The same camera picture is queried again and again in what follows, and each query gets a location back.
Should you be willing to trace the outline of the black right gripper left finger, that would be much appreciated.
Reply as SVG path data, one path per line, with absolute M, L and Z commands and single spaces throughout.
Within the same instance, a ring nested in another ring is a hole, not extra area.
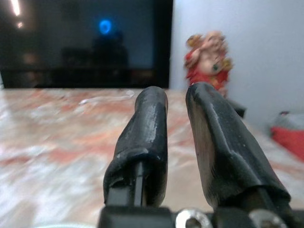
M 134 114 L 118 138 L 104 175 L 106 205 L 110 204 L 114 189 L 128 189 L 135 195 L 139 164 L 146 204 L 161 205 L 168 176 L 167 111 L 168 98 L 163 89 L 150 86 L 137 96 Z

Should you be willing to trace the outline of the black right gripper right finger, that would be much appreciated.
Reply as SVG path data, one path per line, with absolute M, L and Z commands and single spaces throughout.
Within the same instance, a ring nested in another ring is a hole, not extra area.
M 257 140 L 219 92 L 206 83 L 193 84 L 186 106 L 203 193 L 211 207 L 255 188 L 265 189 L 274 202 L 290 202 Z

